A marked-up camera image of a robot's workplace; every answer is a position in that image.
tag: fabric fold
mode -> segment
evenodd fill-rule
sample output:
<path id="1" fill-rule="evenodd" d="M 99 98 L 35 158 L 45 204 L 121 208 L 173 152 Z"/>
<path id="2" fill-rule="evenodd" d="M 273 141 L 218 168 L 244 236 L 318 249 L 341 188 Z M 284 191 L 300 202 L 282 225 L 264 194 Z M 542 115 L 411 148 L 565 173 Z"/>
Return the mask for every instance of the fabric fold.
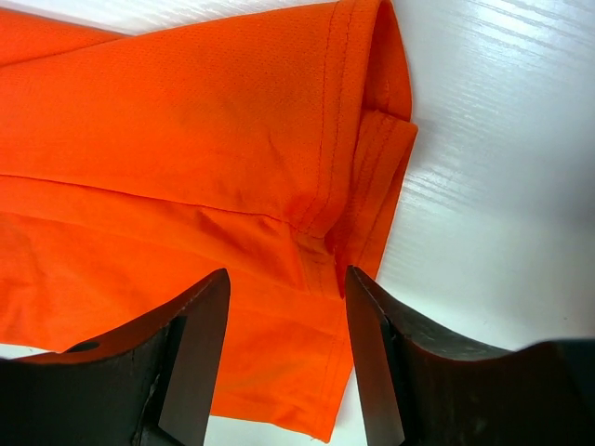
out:
<path id="1" fill-rule="evenodd" d="M 0 36 L 0 342 L 63 351 L 224 267 L 213 414 L 329 441 L 344 271 L 377 273 L 417 131 L 390 1 Z"/>

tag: stitched seam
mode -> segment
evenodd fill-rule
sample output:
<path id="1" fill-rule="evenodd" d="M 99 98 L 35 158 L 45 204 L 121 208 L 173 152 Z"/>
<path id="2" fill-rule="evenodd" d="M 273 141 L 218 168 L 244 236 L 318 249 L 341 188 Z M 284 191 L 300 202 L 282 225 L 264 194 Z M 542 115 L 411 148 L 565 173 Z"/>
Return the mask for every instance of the stitched seam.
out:
<path id="1" fill-rule="evenodd" d="M 364 110 L 367 110 L 367 109 L 362 108 L 362 116 L 364 116 Z M 357 143 L 359 143 L 359 141 L 361 141 L 361 140 L 365 140 L 369 135 L 371 135 L 372 133 L 374 133 L 374 132 L 377 131 L 378 122 L 375 122 L 374 124 L 375 124 L 374 126 L 369 125 L 365 129 L 365 131 L 363 131 L 362 133 L 360 133 L 358 135 L 358 137 L 357 137 L 357 141 L 358 142 Z"/>
<path id="2" fill-rule="evenodd" d="M 330 174 L 330 181 L 328 183 L 328 194 L 326 195 L 326 200 L 324 201 L 323 207 L 320 208 L 320 210 L 318 211 L 316 216 L 311 220 L 310 225 L 308 225 L 308 228 L 306 229 L 306 232 L 309 232 L 311 230 L 311 227 L 316 222 L 316 219 L 318 219 L 320 214 L 324 211 L 324 209 L 328 205 L 328 202 L 331 198 L 332 191 L 333 191 L 333 177 L 334 177 L 333 174 L 335 172 L 335 153 L 337 151 L 337 146 L 338 146 L 338 128 L 339 128 L 339 122 L 340 122 L 340 117 L 341 117 L 341 108 L 342 108 L 341 106 L 343 105 L 342 98 L 343 98 L 343 87 L 345 86 L 345 73 L 347 72 L 347 70 L 345 68 L 345 64 L 347 62 L 347 50 L 350 47 L 350 26 L 351 26 L 351 19 L 353 18 L 353 10 L 354 9 L 355 9 L 355 1 L 352 2 L 352 4 L 351 4 L 351 11 L 350 11 L 349 19 L 347 22 L 347 34 L 345 37 L 345 51 L 343 54 L 343 63 L 342 63 L 343 73 L 341 75 L 341 85 L 338 90 L 337 130 L 335 132 L 335 144 L 333 145 L 333 153 L 331 155 L 331 174 Z"/>
<path id="3" fill-rule="evenodd" d="M 380 122 L 380 125 L 378 126 L 377 130 L 384 125 L 387 120 L 389 119 L 388 116 L 384 116 Z M 382 142 L 380 143 L 380 147 L 378 150 L 378 156 L 376 158 L 376 160 L 374 161 L 374 166 L 372 167 L 372 169 L 370 170 L 370 176 L 368 178 L 367 184 L 365 186 L 365 193 L 364 193 L 364 202 L 362 203 L 362 205 L 360 206 L 360 209 L 357 212 L 357 215 L 355 216 L 355 218 L 353 219 L 353 224 L 351 225 L 351 229 L 350 229 L 350 234 L 347 237 L 347 241 L 345 242 L 345 245 L 349 245 L 350 241 L 351 241 L 351 237 L 353 236 L 353 232 L 355 231 L 355 225 L 357 224 L 358 219 L 360 218 L 360 215 L 362 214 L 362 211 L 367 207 L 368 202 L 369 202 L 369 194 L 370 194 L 370 189 L 372 188 L 372 182 L 374 179 L 374 173 L 376 172 L 377 168 L 378 168 L 378 164 L 380 163 L 380 160 L 382 159 L 382 155 L 384 153 L 387 141 L 389 140 L 390 136 L 392 135 L 392 128 L 389 129 L 389 131 L 387 132 L 387 135 L 382 139 Z M 374 146 L 376 143 L 376 138 L 374 138 L 374 140 L 370 143 L 370 146 Z"/>
<path id="4" fill-rule="evenodd" d="M 299 264 L 301 265 L 301 272 L 304 275 L 304 283 L 306 283 L 306 289 L 308 290 L 308 294 L 312 295 L 312 289 L 310 288 L 310 274 L 308 274 L 306 270 L 306 264 L 304 263 L 304 252 L 302 249 L 301 244 L 299 241 L 295 240 L 297 243 L 297 256 L 299 257 Z"/>
<path id="5" fill-rule="evenodd" d="M 340 315 L 340 318 L 339 318 L 339 324 L 341 324 L 341 320 L 342 320 L 344 317 L 345 317 L 345 310 L 343 309 L 343 310 L 341 311 L 341 315 Z M 345 337 L 342 337 L 342 338 L 341 338 L 341 343 L 338 345 L 338 347 L 339 347 L 339 354 L 340 354 L 340 353 L 343 351 L 343 346 L 345 345 L 345 340 L 346 340 L 346 338 L 345 338 Z M 337 380 L 337 374 L 338 374 L 338 362 L 337 362 L 337 367 L 335 367 L 335 372 L 333 373 L 333 377 L 332 377 L 332 379 L 330 380 L 331 387 L 332 387 L 332 385 L 333 385 L 333 384 L 335 384 L 335 381 Z M 323 407 L 326 407 L 326 406 L 328 405 L 328 402 L 330 401 L 330 399 L 331 399 L 331 396 L 332 396 L 332 395 L 331 395 L 331 394 L 330 394 L 330 392 L 329 392 L 328 396 L 326 397 L 326 401 L 324 402 L 324 406 L 323 406 Z M 320 418 L 320 419 L 319 419 L 319 422 L 318 422 L 318 425 L 317 425 L 317 428 L 318 428 L 318 427 L 319 427 L 319 426 L 320 426 L 320 425 L 321 425 L 323 422 L 324 422 L 324 418 Z"/>
<path id="6" fill-rule="evenodd" d="M 311 208 L 314 206 L 316 199 L 318 198 L 318 192 L 320 192 L 320 179 L 321 179 L 321 168 L 320 164 L 323 157 L 323 140 L 324 140 L 324 104 L 326 103 L 326 62 L 328 59 L 328 47 L 330 46 L 331 41 L 331 29 L 333 27 L 333 18 L 335 17 L 335 11 L 337 10 L 338 2 L 335 2 L 333 6 L 333 12 L 331 13 L 331 18 L 328 21 L 328 34 L 326 36 L 326 48 L 324 49 L 324 65 L 323 65 L 323 107 L 322 107 L 322 119 L 321 119 L 321 130 L 320 130 L 320 145 L 318 149 L 318 176 L 316 179 L 316 193 L 314 193 L 314 198 L 302 214 L 297 226 L 300 227 L 306 218 L 306 215 L 309 213 Z"/>
<path id="7" fill-rule="evenodd" d="M 370 141 L 369 144 L 365 144 L 363 145 L 364 147 L 364 156 L 363 159 L 364 161 L 362 161 L 362 166 L 361 166 L 361 170 L 363 172 L 364 170 L 364 166 L 365 166 L 365 157 L 367 156 L 368 153 L 368 148 L 372 145 L 374 145 L 376 143 L 376 140 L 378 138 L 378 129 L 380 128 L 380 125 L 383 123 L 384 119 L 377 119 L 375 120 L 372 125 L 369 125 L 366 128 L 366 131 L 364 133 L 364 135 L 362 135 L 360 138 L 358 138 L 358 146 L 356 146 L 356 150 L 359 146 L 360 141 L 365 141 L 365 139 L 369 136 L 369 135 L 374 135 L 372 137 L 372 141 Z M 357 182 L 352 186 L 352 188 L 350 188 L 350 196 L 352 195 L 353 197 L 355 196 L 355 194 L 358 192 L 360 185 L 362 184 L 362 181 L 364 178 L 364 175 L 359 175 L 357 178 Z M 353 211 L 353 209 L 357 210 L 357 203 L 355 202 L 355 199 L 352 199 L 350 202 L 347 202 L 347 205 L 345 206 L 345 211 L 343 213 L 343 216 L 347 219 L 349 218 L 349 215 L 355 211 Z M 347 227 L 345 229 L 345 231 L 348 231 L 349 234 L 347 234 L 347 237 L 345 237 L 343 240 L 344 242 L 344 246 L 347 248 L 347 246 L 349 246 L 349 240 L 351 237 L 351 234 L 353 233 L 353 226 L 351 225 L 350 228 Z"/>
<path id="8" fill-rule="evenodd" d="M 342 104 L 342 91 L 343 91 L 343 83 L 345 81 L 345 63 L 347 62 L 347 50 L 349 49 L 349 42 L 350 42 L 350 25 L 351 25 L 351 18 L 353 17 L 353 11 L 355 9 L 355 1 L 353 1 L 352 5 L 351 5 L 351 10 L 350 10 L 350 15 L 349 15 L 349 20 L 347 22 L 347 35 L 346 35 L 346 43 L 345 43 L 345 51 L 344 51 L 344 57 L 343 57 L 343 74 L 341 76 L 341 86 L 339 89 L 339 103 L 338 103 L 338 115 L 337 118 L 340 117 L 341 114 L 341 104 Z M 312 224 L 315 222 L 316 218 L 318 218 L 318 216 L 323 212 L 324 208 L 326 207 L 326 205 L 328 204 L 328 200 L 330 199 L 330 195 L 331 195 L 331 190 L 332 190 L 332 185 L 333 185 L 333 164 L 335 161 L 335 150 L 337 148 L 337 137 L 338 137 L 338 122 L 337 122 L 337 132 L 336 132 L 336 136 L 335 136 L 335 145 L 333 148 L 333 156 L 332 156 L 332 163 L 331 163 L 331 177 L 330 177 L 330 183 L 329 183 L 329 190 L 328 190 L 328 195 L 326 197 L 326 203 L 324 204 L 323 208 L 318 212 L 318 214 L 314 217 L 314 219 L 311 221 L 310 225 L 308 226 L 308 230 L 310 230 Z M 323 384 L 321 386 L 321 391 L 320 391 L 320 395 L 318 397 L 318 401 L 321 403 L 319 409 L 318 409 L 318 413 L 316 414 L 316 419 L 314 421 L 314 425 L 315 428 L 318 430 L 320 424 L 321 424 L 321 419 L 322 419 L 322 414 L 325 408 L 325 404 L 322 404 L 321 398 L 324 392 L 324 389 L 326 388 L 326 378 L 328 376 L 328 368 L 330 366 L 330 362 L 331 362 L 331 358 L 333 356 L 333 353 L 335 352 L 335 345 L 337 343 L 337 338 L 338 338 L 338 334 L 337 334 L 337 329 L 340 325 L 340 317 L 337 321 L 337 325 L 335 326 L 335 329 L 333 330 L 333 332 L 335 333 L 335 337 L 333 338 L 333 344 L 331 346 L 331 350 L 328 354 L 328 357 L 326 359 L 326 367 L 324 368 L 324 378 L 323 378 Z"/>
<path id="9" fill-rule="evenodd" d="M 392 135 L 392 132 L 394 131 L 396 125 L 397 125 L 397 123 L 393 124 L 393 128 L 389 132 L 390 135 Z M 401 166 L 402 163 L 403 163 L 403 157 L 401 157 L 401 160 L 399 161 L 399 164 L 397 165 L 397 168 L 395 169 L 395 173 L 397 172 L 397 170 L 399 169 L 399 167 Z M 358 259 L 357 259 L 358 264 L 360 264 L 362 262 L 362 257 L 364 256 L 364 253 L 368 247 L 368 244 L 370 243 L 370 239 L 372 238 L 372 232 L 374 231 L 374 227 L 376 226 L 379 217 L 380 217 L 380 213 L 378 212 L 376 217 L 374 218 L 374 222 L 372 223 L 371 229 L 365 238 L 364 247 L 362 248 L 362 251 L 358 255 Z"/>
<path id="10" fill-rule="evenodd" d="M 387 112 L 390 112 L 390 77 L 387 78 L 387 85 L 386 85 L 386 95 L 387 95 Z"/>

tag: white surface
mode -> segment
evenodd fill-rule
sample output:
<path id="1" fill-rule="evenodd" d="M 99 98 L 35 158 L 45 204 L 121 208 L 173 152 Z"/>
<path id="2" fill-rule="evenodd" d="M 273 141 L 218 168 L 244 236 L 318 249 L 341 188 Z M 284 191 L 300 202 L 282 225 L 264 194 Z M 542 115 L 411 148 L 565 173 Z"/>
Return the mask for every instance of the white surface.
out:
<path id="1" fill-rule="evenodd" d="M 595 6 L 590 0 L 394 0 L 420 133 L 380 282 L 506 348 L 595 335 Z M 142 33 L 296 0 L 0 0 Z M 207 445 L 300 446 L 212 418 Z M 365 444 L 353 380 L 334 446 Z"/>

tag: white tabletop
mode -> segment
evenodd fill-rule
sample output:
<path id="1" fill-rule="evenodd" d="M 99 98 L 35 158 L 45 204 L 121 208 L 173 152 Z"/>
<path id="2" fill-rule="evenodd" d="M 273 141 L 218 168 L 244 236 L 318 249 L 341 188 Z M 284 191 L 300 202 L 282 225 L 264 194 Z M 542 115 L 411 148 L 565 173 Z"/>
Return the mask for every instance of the white tabletop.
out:
<path id="1" fill-rule="evenodd" d="M 504 348 L 595 335 L 595 6 L 393 1 L 419 136 L 380 283 Z M 0 0 L 128 33 L 302 3 L 312 2 Z M 322 443 L 212 417 L 206 445 L 220 444 Z M 331 444 L 365 444 L 353 379 Z"/>

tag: orange shirt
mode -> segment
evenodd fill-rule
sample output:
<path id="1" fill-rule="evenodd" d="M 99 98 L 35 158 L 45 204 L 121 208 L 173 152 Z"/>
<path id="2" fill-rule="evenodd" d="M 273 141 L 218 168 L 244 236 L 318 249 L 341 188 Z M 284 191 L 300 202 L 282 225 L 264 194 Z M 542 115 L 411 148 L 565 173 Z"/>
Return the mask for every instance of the orange shirt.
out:
<path id="1" fill-rule="evenodd" d="M 344 272 L 376 275 L 417 131 L 390 1 L 0 38 L 0 342 L 62 351 L 225 267 L 213 413 L 329 440 Z"/>

